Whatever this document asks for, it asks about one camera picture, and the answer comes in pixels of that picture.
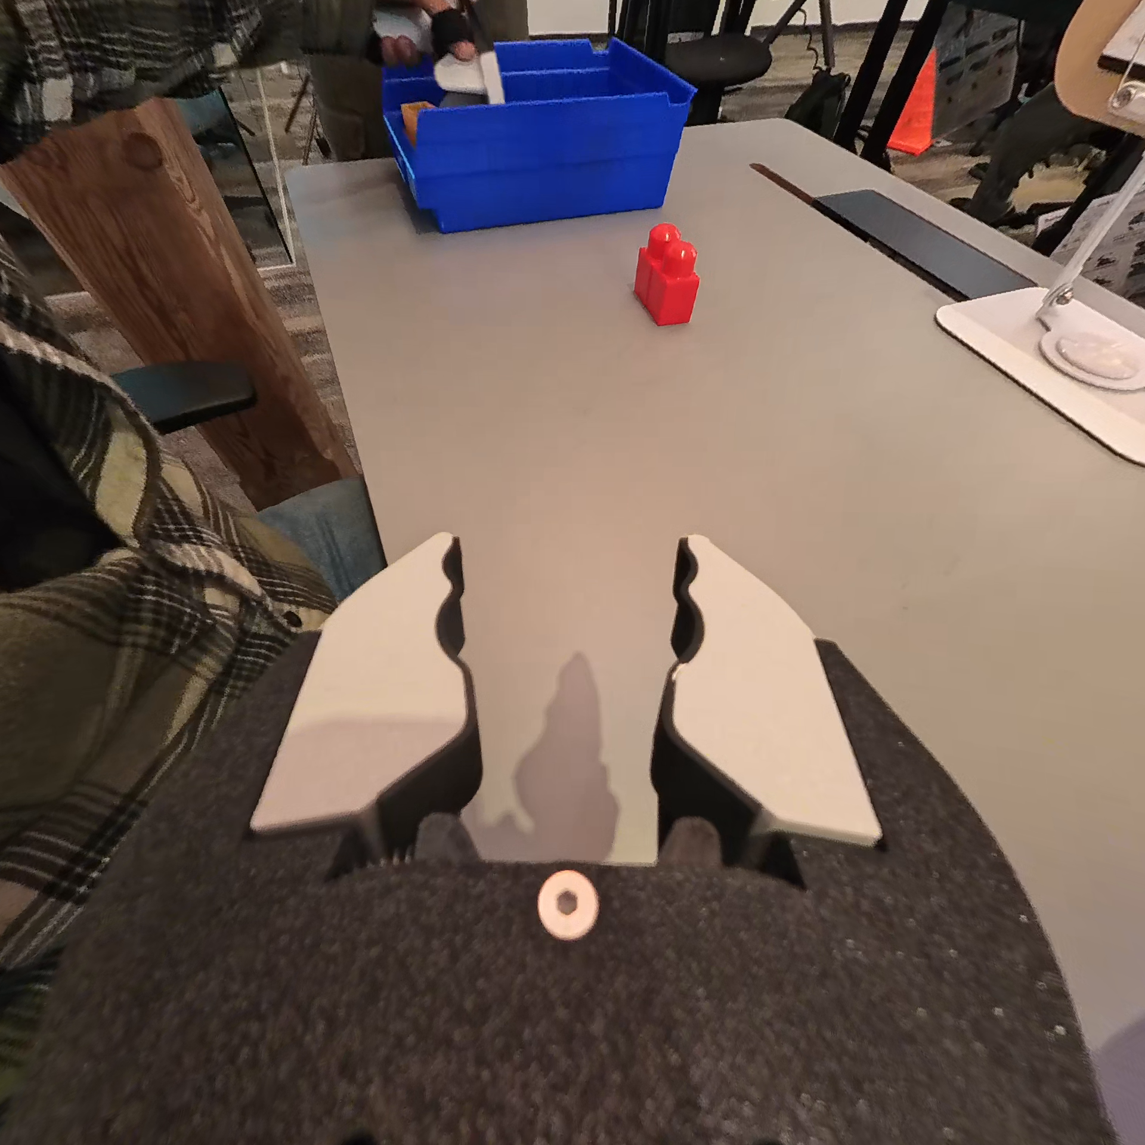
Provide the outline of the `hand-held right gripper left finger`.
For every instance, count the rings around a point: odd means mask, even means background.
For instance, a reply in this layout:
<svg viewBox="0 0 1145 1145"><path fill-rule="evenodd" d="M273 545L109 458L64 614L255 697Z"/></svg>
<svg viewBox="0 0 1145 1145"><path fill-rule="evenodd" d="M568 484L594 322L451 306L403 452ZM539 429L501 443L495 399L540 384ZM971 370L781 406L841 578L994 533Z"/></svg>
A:
<svg viewBox="0 0 1145 1145"><path fill-rule="evenodd" d="M463 659L460 539L438 531L323 623L249 820L258 839L347 832L369 861L413 856L483 778Z"/></svg>

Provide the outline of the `orange traffic cone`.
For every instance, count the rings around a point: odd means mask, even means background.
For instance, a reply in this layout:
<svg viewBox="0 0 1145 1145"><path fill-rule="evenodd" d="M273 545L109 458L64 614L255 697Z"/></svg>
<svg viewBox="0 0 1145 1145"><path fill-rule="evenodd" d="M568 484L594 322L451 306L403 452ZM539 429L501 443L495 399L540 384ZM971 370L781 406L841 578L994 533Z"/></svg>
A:
<svg viewBox="0 0 1145 1145"><path fill-rule="evenodd" d="M933 47L891 132L889 151L915 157L932 147L935 140L936 96L938 50Z"/></svg>

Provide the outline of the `white document stand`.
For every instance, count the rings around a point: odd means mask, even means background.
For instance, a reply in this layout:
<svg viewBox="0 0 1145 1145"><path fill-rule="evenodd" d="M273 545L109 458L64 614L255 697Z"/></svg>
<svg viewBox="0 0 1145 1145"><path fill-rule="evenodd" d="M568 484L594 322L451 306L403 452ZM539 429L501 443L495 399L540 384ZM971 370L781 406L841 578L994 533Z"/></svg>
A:
<svg viewBox="0 0 1145 1145"><path fill-rule="evenodd" d="M1139 161L1090 218L1047 287L938 308L938 325L1106 449L1144 465L1143 332L1085 299L1084 269L1143 190Z"/></svg>

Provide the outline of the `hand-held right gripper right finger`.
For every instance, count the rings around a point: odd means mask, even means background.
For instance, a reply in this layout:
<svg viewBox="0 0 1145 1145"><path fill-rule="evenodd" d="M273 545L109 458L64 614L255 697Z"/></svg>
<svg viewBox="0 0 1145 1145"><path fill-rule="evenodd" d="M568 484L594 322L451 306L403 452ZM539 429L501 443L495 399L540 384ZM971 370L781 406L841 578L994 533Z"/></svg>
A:
<svg viewBox="0 0 1145 1145"><path fill-rule="evenodd" d="M798 842L875 852L884 831L817 638L701 534L680 539L651 752L662 865L782 865Z"/></svg>

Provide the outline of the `dark printed box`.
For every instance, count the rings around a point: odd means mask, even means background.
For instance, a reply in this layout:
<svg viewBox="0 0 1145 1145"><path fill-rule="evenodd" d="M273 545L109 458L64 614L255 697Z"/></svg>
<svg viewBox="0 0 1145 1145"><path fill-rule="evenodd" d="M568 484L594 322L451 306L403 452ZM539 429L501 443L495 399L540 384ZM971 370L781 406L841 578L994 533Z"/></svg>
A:
<svg viewBox="0 0 1145 1145"><path fill-rule="evenodd" d="M1021 21L951 2L935 41L934 138L951 135L1005 103L1019 64Z"/></svg>

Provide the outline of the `printed white box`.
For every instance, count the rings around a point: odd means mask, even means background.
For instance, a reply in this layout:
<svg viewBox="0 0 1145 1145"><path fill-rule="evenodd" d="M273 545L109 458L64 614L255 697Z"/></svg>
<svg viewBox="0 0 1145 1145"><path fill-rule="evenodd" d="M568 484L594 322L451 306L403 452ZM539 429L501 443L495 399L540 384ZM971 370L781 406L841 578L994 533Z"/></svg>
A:
<svg viewBox="0 0 1145 1145"><path fill-rule="evenodd" d="M1048 256L1057 263L1068 263L1077 254L1093 225L1104 215L1114 199L1114 194L1108 194L1090 202ZM1118 220L1091 251L1083 267L1082 275L1138 307L1144 307L1143 189L1139 189L1128 200Z"/></svg>

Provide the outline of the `blue plastic bin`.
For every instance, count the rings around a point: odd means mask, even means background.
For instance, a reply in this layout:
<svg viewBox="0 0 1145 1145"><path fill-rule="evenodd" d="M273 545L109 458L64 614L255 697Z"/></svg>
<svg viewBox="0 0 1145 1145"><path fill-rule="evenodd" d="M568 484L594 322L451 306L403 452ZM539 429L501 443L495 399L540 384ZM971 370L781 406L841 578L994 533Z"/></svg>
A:
<svg viewBox="0 0 1145 1145"><path fill-rule="evenodd" d="M505 103L441 108L431 64L388 69L395 163L444 233L661 207L695 88L633 46L586 38L495 46ZM428 101L416 146L400 107Z"/></svg>

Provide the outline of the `black office stool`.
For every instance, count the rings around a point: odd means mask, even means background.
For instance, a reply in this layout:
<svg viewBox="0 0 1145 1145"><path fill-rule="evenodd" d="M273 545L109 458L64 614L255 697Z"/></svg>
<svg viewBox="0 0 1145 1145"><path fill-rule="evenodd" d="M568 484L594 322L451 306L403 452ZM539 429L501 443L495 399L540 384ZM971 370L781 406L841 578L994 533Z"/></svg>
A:
<svg viewBox="0 0 1145 1145"><path fill-rule="evenodd" d="M768 42L735 33L680 42L669 54L669 68L694 87L687 126L717 124L724 94L762 78L773 63Z"/></svg>

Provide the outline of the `wooden pillar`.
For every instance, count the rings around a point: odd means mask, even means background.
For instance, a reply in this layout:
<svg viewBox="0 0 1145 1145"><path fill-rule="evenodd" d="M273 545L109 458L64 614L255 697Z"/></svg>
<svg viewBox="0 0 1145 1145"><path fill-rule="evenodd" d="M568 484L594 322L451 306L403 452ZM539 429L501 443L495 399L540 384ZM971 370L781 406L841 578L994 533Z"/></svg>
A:
<svg viewBox="0 0 1145 1145"><path fill-rule="evenodd" d="M357 467L173 99L54 131L2 182L144 364L237 363L206 441L258 509Z"/></svg>

